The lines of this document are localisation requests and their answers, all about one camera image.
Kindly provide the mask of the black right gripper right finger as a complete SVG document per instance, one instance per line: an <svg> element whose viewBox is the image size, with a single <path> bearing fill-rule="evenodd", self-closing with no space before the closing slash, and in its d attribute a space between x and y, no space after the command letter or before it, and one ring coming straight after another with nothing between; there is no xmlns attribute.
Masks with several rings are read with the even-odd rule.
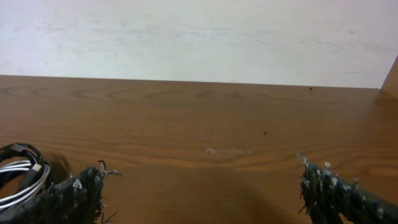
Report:
<svg viewBox="0 0 398 224"><path fill-rule="evenodd" d="M301 211L309 215L312 223L383 223L397 224L397 205L372 192L362 189L358 181L353 183L339 177L330 169L330 163L322 167L297 154L304 165L300 176Z"/></svg>

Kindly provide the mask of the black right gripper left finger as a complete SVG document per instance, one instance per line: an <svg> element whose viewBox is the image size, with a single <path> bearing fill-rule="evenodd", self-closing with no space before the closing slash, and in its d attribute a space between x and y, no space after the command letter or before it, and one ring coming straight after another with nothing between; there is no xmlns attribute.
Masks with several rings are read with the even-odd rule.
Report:
<svg viewBox="0 0 398 224"><path fill-rule="evenodd" d="M112 174L120 175L117 170L107 170L104 161L99 169L87 166L79 174L1 212L1 224L111 223L114 215L104 217L102 190L105 177Z"/></svg>

